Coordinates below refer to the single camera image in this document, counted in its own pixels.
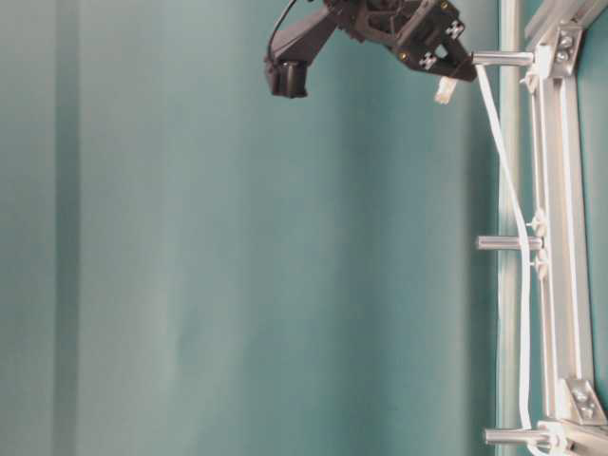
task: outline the aluminum frame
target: aluminum frame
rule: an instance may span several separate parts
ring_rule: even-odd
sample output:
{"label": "aluminum frame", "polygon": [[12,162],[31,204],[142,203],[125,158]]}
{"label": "aluminum frame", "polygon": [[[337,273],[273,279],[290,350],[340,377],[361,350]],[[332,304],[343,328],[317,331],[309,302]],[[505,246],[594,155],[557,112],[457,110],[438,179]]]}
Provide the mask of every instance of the aluminum frame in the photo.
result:
{"label": "aluminum frame", "polygon": [[535,55],[525,81],[534,136],[532,226],[542,238],[534,264],[547,421],[539,430],[489,430],[489,444],[528,445],[540,435],[552,455],[608,455],[608,420],[594,390],[576,74],[583,31],[606,7],[608,0],[545,0],[526,28]]}

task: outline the white cable connector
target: white cable connector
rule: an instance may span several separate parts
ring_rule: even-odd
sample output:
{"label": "white cable connector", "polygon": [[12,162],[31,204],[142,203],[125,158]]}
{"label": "white cable connector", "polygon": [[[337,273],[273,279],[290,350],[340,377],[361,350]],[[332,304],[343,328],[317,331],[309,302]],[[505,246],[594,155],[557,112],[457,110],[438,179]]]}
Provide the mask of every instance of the white cable connector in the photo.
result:
{"label": "white cable connector", "polygon": [[[479,84],[484,97],[485,108],[490,120],[490,127],[494,142],[498,149],[498,154],[501,161],[501,168],[506,178],[515,221],[517,223],[517,231],[520,238],[520,248],[522,251],[522,317],[520,330],[520,418],[524,429],[531,429],[532,423],[530,420],[529,396],[530,396],[530,241],[523,219],[522,207],[520,206],[517,191],[511,176],[508,157],[506,155],[506,147],[504,145],[503,130],[501,129],[501,121],[499,119],[494,98],[492,97],[492,89],[490,82],[487,79],[487,73],[483,66],[477,66],[477,75]],[[528,446],[528,450],[535,456],[546,456],[535,446]]]}
{"label": "white cable connector", "polygon": [[447,105],[451,101],[457,85],[457,79],[448,78],[447,76],[441,78],[439,81],[439,88],[435,94],[435,102],[440,105]]}

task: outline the metal rod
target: metal rod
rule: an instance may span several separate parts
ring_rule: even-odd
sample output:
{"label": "metal rod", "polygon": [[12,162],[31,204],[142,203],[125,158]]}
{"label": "metal rod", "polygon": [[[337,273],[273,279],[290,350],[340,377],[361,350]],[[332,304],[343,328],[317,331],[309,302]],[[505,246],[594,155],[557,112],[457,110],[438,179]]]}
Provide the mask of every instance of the metal rod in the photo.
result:
{"label": "metal rod", "polygon": [[484,437],[487,445],[551,445],[551,434],[543,430],[486,429]]}
{"label": "metal rod", "polygon": [[[542,239],[530,237],[530,250],[542,250]],[[477,250],[520,250],[520,239],[512,236],[479,236]]]}
{"label": "metal rod", "polygon": [[506,67],[529,67],[534,64],[533,52],[506,50],[483,50],[473,52],[473,65],[500,65]]}

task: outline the white cable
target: white cable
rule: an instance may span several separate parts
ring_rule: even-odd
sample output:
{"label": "white cable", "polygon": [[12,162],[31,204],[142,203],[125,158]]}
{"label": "white cable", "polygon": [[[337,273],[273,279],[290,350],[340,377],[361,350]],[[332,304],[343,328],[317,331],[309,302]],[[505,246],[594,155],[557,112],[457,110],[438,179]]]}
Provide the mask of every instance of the white cable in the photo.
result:
{"label": "white cable", "polygon": [[[528,237],[525,221],[523,220],[522,207],[515,190],[511,169],[509,167],[508,157],[506,155],[506,147],[504,146],[503,131],[501,129],[501,121],[498,116],[494,98],[492,97],[492,89],[490,82],[487,79],[487,73],[484,66],[477,66],[477,75],[479,84],[484,96],[485,109],[490,120],[492,135],[498,149],[498,154],[501,159],[501,168],[506,178],[511,204],[513,205],[513,213],[517,223],[517,231],[520,238],[520,247],[522,251],[522,321],[520,329],[520,419],[524,429],[531,429],[532,422],[530,420],[529,396],[530,396],[530,240]],[[535,456],[546,456],[535,446],[528,446],[529,451]]]}

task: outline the black robotic arm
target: black robotic arm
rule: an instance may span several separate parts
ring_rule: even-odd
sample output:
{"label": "black robotic arm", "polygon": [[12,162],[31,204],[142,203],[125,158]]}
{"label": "black robotic arm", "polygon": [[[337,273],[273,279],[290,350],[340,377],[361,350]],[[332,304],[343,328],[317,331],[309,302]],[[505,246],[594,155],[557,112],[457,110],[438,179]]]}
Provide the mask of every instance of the black robotic arm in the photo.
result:
{"label": "black robotic arm", "polygon": [[359,42],[367,40],[385,46],[411,69],[475,80],[472,58],[459,39],[465,25],[449,1],[323,1],[320,11],[273,34],[265,59],[266,78],[273,95],[307,96],[308,67],[335,29],[346,31]]}

